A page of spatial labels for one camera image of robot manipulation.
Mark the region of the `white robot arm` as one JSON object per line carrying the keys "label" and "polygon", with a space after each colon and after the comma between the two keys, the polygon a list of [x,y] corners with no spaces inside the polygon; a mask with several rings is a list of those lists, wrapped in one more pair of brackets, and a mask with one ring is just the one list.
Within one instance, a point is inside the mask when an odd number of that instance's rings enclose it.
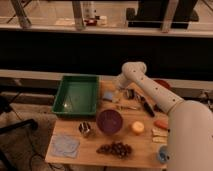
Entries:
{"label": "white robot arm", "polygon": [[167,171],[213,171],[213,113],[204,104],[184,100],[145,75],[144,62],[126,62],[117,89],[135,83],[169,116]]}

